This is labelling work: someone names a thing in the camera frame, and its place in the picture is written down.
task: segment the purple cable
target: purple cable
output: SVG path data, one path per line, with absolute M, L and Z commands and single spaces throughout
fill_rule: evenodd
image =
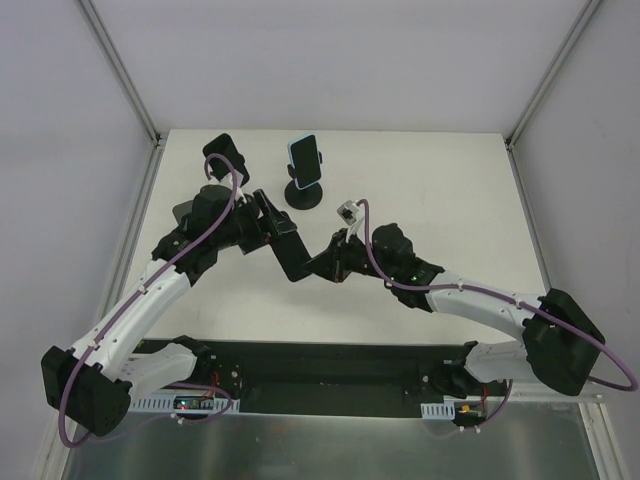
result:
M 184 257 L 191 250 L 196 248 L 198 245 L 200 245 L 209 235 L 211 235 L 220 226 L 220 224 L 224 221 L 224 219 L 227 217 L 227 215 L 233 208 L 233 204 L 235 203 L 236 193 L 238 191 L 238 176 L 236 175 L 236 171 L 233 168 L 233 165 L 231 164 L 231 162 L 227 159 L 227 157 L 225 157 L 224 155 L 220 155 L 218 153 L 212 153 L 206 158 L 204 163 L 207 179 L 211 179 L 211 176 L 209 175 L 209 171 L 208 171 L 208 166 L 209 166 L 209 162 L 212 159 L 218 159 L 224 162 L 224 164 L 229 169 L 229 172 L 231 173 L 233 187 L 231 189 L 231 196 L 229 197 L 229 201 L 225 205 L 224 210 L 222 210 L 222 213 L 220 214 L 220 216 L 216 219 L 215 222 L 213 222 L 213 225 L 211 225 L 196 240 L 190 243 L 184 250 L 179 252 L 175 257 L 173 257 L 171 260 L 165 263 L 156 273 L 154 273 L 153 275 L 151 275 L 151 277 L 149 277 L 149 280 L 147 280 L 143 284 L 145 289 L 148 289 L 149 286 L 153 284 L 153 282 L 155 282 L 163 273 L 165 273 L 169 268 L 171 268 L 178 260 Z M 116 311 L 113 317 L 107 322 L 107 324 L 102 328 L 102 330 L 100 330 L 100 332 L 98 332 L 98 334 L 93 339 L 96 345 L 100 343 L 100 341 L 104 338 L 107 332 L 111 330 L 113 325 L 115 325 L 115 323 L 120 319 L 120 317 L 124 314 L 124 312 L 126 312 L 141 295 L 142 295 L 142 292 L 140 290 L 136 290 L 136 292 L 133 295 L 131 295 L 131 297 L 129 297 L 129 299 L 126 302 L 122 304 L 122 306 Z M 87 359 L 89 358 L 89 355 L 91 355 L 91 352 L 93 350 L 94 350 L 94 347 L 87 347 L 85 352 L 82 354 L 82 356 L 76 363 L 75 367 L 71 371 L 71 375 L 69 375 L 69 378 L 67 379 L 67 383 L 65 384 L 64 390 L 62 392 L 62 398 L 60 399 L 60 408 L 58 409 L 58 434 L 60 435 L 60 440 L 62 441 L 63 445 L 68 448 L 79 447 L 84 442 L 86 442 L 87 439 L 89 438 L 89 435 L 91 435 L 91 432 L 87 432 L 78 441 L 74 442 L 72 440 L 69 440 L 69 437 L 67 435 L 67 428 L 65 425 L 65 412 L 67 410 L 67 404 L 69 403 L 69 395 L 71 393 L 71 387 L 76 381 L 76 378 L 80 373 L 80 369 L 86 363 Z
M 365 247 L 367 249 L 367 256 L 369 257 L 369 261 L 371 262 L 371 265 L 373 266 L 374 270 L 378 273 L 378 275 L 380 275 L 380 278 L 382 278 L 388 284 L 396 288 L 399 288 L 401 290 L 408 290 L 411 292 L 428 292 L 431 290 L 458 290 L 458 289 L 469 290 L 472 292 L 477 292 L 483 295 L 488 295 L 490 297 L 497 298 L 499 300 L 502 300 L 512 305 L 516 305 L 516 301 L 517 301 L 516 299 L 508 295 L 495 292 L 489 288 L 479 287 L 476 285 L 463 284 L 462 286 L 459 286 L 455 283 L 448 283 L 443 285 L 426 285 L 426 286 L 403 285 L 389 278 L 382 271 L 382 269 L 376 262 L 375 257 L 373 256 L 373 248 L 371 246 L 371 237 L 369 236 L 369 202 L 363 198 L 362 200 L 357 202 L 357 204 L 364 206 L 364 237 L 365 237 Z M 620 384 L 609 382 L 608 380 L 602 380 L 596 377 L 589 377 L 589 380 L 595 383 L 599 383 L 600 385 L 604 385 L 605 387 L 613 388 L 615 390 L 622 390 L 625 392 L 635 392 L 636 390 L 638 390 L 638 380 L 636 379 L 631 369 L 627 367 L 625 363 L 620 359 L 620 357 L 618 357 L 609 347 L 607 347 L 603 343 L 600 343 L 592 336 L 577 329 L 573 325 L 570 325 L 567 322 L 560 320 L 559 318 L 556 318 L 555 316 L 545 312 L 544 310 L 540 310 L 539 308 L 529 305 L 526 302 L 520 302 L 519 306 L 520 308 L 524 308 L 525 310 L 531 313 L 540 315 L 545 320 L 561 328 L 564 328 L 565 330 L 568 330 L 569 332 L 573 333 L 575 336 L 581 338 L 585 342 L 596 347 L 598 350 L 604 353 L 607 357 L 609 357 L 609 359 L 620 369 L 620 371 L 627 377 L 627 379 L 629 379 L 629 385 L 620 385 Z
M 226 391 L 222 390 L 221 388 L 218 387 L 207 387 L 205 385 L 196 385 L 194 383 L 184 383 L 184 382 L 175 382 L 172 383 L 171 385 L 169 385 L 169 387 L 172 388 L 191 388 L 191 389 L 195 389 L 195 390 L 213 390 L 216 393 L 219 393 L 220 395 L 222 395 L 224 398 L 227 399 L 227 404 L 224 406 L 224 408 L 222 410 L 220 410 L 219 412 L 216 413 L 212 413 L 211 415 L 207 415 L 206 418 L 201 418 L 198 420 L 189 420 L 189 419 L 184 419 L 184 423 L 186 423 L 187 425 L 196 425 L 199 423 L 209 423 L 213 420 L 215 420 L 216 418 L 218 418 L 220 415 L 222 415 L 223 413 L 227 412 L 231 407 L 233 407 L 233 398 L 231 398 L 231 395 L 229 395 Z
M 485 419 L 484 422 L 482 422 L 480 425 L 478 425 L 479 427 L 484 427 L 488 421 L 496 418 L 496 416 L 502 411 L 502 409 L 504 408 L 504 406 L 507 404 L 507 402 L 509 401 L 509 397 L 511 396 L 511 390 L 513 389 L 513 380 L 509 380 L 509 383 L 507 385 L 507 391 L 504 393 L 504 397 L 502 398 L 502 401 L 500 402 L 500 405 L 498 405 L 498 407 L 491 412 L 487 418 Z M 463 430 L 453 430 L 449 433 L 445 433 L 444 435 L 436 435 L 435 433 L 431 433 L 429 430 L 426 430 L 427 433 L 429 435 L 431 435 L 434 438 L 437 438 L 438 440 L 444 440 L 445 438 L 451 438 L 459 433 L 464 433 L 466 431 L 476 431 L 475 428 L 473 427 L 466 427 Z

